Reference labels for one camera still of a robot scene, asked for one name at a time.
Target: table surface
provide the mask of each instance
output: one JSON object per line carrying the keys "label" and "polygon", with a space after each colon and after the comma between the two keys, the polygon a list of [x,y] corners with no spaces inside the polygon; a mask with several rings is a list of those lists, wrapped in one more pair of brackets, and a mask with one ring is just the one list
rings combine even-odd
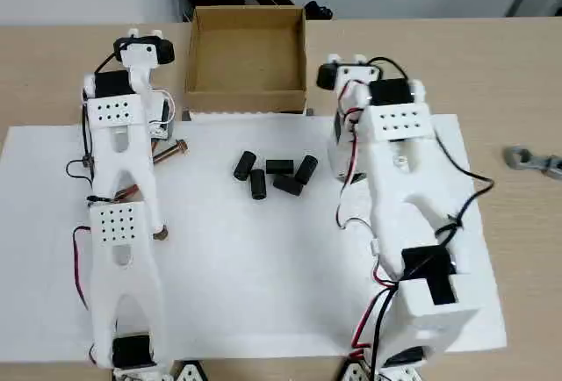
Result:
{"label": "table surface", "polygon": [[[155,85],[182,98],[189,24],[160,28],[177,60],[155,72]],[[83,74],[110,52],[125,25],[0,27],[0,142],[14,125],[73,124],[79,118]],[[333,93],[314,86],[328,53],[384,55],[423,80],[434,113],[458,115],[472,168],[497,188],[479,202],[486,241],[508,330],[503,350],[447,355],[421,370],[438,380],[554,379],[562,350],[562,256],[557,216],[562,183],[502,162],[504,146],[562,154],[555,132],[562,69],[559,18],[454,20],[341,20],[306,29],[308,106],[334,110]],[[329,380],[341,360],[299,358],[204,362],[211,380]],[[80,364],[3,364],[0,380],[107,379]]]}

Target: metal bolt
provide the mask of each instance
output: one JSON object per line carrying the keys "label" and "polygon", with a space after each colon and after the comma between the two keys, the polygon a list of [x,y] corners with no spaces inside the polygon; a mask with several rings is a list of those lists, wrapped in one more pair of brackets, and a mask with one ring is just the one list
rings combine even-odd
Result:
{"label": "metal bolt", "polygon": [[177,153],[185,153],[187,151],[187,143],[184,140],[176,140],[176,145],[172,146],[160,154],[155,155],[153,161],[154,164],[158,164],[159,162],[163,162],[164,160],[168,159],[172,155],[176,155]]}

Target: brown box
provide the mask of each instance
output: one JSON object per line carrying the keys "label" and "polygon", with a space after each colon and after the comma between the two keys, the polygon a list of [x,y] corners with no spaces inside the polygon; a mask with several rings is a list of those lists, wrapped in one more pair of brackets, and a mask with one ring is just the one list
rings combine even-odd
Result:
{"label": "brown box", "polygon": [[191,28],[190,111],[303,111],[305,15],[296,6],[198,7]]}

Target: metal wrench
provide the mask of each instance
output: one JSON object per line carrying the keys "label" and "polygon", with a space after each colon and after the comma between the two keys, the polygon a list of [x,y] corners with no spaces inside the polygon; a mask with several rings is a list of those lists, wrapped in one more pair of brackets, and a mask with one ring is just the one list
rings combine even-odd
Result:
{"label": "metal wrench", "polygon": [[536,169],[552,179],[562,179],[562,157],[557,155],[533,155],[525,147],[506,147],[503,160],[515,170]]}

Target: black cylinder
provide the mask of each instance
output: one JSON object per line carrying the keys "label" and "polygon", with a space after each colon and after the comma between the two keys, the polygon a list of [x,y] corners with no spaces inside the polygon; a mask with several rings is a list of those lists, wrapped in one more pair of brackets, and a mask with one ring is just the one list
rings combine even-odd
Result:
{"label": "black cylinder", "polygon": [[281,191],[296,195],[297,197],[300,195],[300,192],[302,192],[302,184],[295,181],[294,178],[285,175],[275,176],[273,186]]}
{"label": "black cylinder", "polygon": [[267,197],[265,191],[265,173],[261,169],[254,169],[249,172],[249,182],[252,187],[253,199],[264,199]]}
{"label": "black cylinder", "polygon": [[299,170],[297,170],[297,174],[295,175],[295,181],[298,183],[302,183],[306,185],[310,180],[310,177],[313,175],[316,166],[318,165],[318,160],[311,155],[307,155],[305,159],[299,166]]}
{"label": "black cylinder", "polygon": [[248,179],[248,175],[250,170],[252,170],[252,166],[256,162],[256,155],[252,152],[245,151],[240,161],[236,165],[236,169],[234,170],[234,177],[239,181],[245,181]]}
{"label": "black cylinder", "polygon": [[268,175],[292,175],[295,166],[292,160],[266,160],[265,172]]}

